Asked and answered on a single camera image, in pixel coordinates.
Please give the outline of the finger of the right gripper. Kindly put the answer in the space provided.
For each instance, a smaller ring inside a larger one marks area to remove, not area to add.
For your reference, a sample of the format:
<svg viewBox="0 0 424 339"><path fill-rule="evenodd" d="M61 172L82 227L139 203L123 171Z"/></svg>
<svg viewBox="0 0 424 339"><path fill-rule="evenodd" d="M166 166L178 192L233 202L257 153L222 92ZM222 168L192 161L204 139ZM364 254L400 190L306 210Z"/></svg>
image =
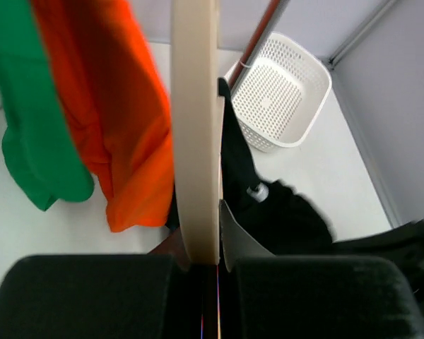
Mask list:
<svg viewBox="0 0 424 339"><path fill-rule="evenodd" d="M380 234L335 242L334 253L379 256L395 263L424 311L424 220Z"/></svg>

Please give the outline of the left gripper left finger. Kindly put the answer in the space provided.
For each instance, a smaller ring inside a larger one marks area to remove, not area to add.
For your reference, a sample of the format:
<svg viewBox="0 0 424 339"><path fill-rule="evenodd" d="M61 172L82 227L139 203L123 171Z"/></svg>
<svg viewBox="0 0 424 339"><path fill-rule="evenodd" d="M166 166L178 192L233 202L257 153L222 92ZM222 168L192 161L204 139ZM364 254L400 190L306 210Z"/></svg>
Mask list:
<svg viewBox="0 0 424 339"><path fill-rule="evenodd" d="M183 338L169 256L28 256L0 285L0 338Z"/></svg>

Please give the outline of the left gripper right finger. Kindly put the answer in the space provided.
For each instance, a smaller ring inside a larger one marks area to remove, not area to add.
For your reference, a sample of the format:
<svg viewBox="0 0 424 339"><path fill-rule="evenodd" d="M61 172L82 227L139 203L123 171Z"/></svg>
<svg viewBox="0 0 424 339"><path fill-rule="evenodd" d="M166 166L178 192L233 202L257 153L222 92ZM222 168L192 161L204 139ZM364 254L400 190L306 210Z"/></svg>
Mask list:
<svg viewBox="0 0 424 339"><path fill-rule="evenodd" d="M220 202L223 338L424 338L404 274L376 256L274 256Z"/></svg>

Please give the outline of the black t shirt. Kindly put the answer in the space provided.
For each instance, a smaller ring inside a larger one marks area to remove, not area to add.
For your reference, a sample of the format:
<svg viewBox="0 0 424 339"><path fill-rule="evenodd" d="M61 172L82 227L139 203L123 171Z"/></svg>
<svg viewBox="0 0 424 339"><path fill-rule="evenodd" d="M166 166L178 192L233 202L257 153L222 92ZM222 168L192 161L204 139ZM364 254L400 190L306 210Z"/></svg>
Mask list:
<svg viewBox="0 0 424 339"><path fill-rule="evenodd" d="M225 100L221 140L223 198L236 222L275 255L316 254L331 248L325 219L303 195L257 173L231 103L227 81L218 79Z"/></svg>

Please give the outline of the green t shirt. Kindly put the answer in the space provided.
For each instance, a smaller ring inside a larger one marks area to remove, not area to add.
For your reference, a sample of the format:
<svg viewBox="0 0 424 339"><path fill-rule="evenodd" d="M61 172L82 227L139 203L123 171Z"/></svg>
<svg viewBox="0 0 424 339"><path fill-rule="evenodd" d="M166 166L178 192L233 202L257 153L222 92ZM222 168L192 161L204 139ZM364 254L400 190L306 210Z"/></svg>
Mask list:
<svg viewBox="0 0 424 339"><path fill-rule="evenodd" d="M93 178L64 120L29 1L0 1L0 96L4 161L28 199L40 210L88 200Z"/></svg>

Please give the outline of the beige hanger of black shirt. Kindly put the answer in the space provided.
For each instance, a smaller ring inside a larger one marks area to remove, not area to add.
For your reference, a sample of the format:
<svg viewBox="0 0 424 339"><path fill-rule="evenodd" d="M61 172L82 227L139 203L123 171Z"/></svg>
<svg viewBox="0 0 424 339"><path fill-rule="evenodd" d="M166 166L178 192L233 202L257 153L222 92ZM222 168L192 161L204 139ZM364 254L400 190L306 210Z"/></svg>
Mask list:
<svg viewBox="0 0 424 339"><path fill-rule="evenodd" d="M175 190L191 262L219 262L220 147L224 99L218 94L218 1L173 1L172 137Z"/></svg>

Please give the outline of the orange t shirt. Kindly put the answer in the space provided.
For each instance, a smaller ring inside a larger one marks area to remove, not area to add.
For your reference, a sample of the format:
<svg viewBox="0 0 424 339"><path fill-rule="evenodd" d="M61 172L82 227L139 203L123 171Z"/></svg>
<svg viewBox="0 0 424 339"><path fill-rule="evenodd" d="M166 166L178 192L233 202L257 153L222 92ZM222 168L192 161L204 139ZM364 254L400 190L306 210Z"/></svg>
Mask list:
<svg viewBox="0 0 424 339"><path fill-rule="evenodd" d="M110 229L161 227L174 189L169 97L126 1L33 1L77 151Z"/></svg>

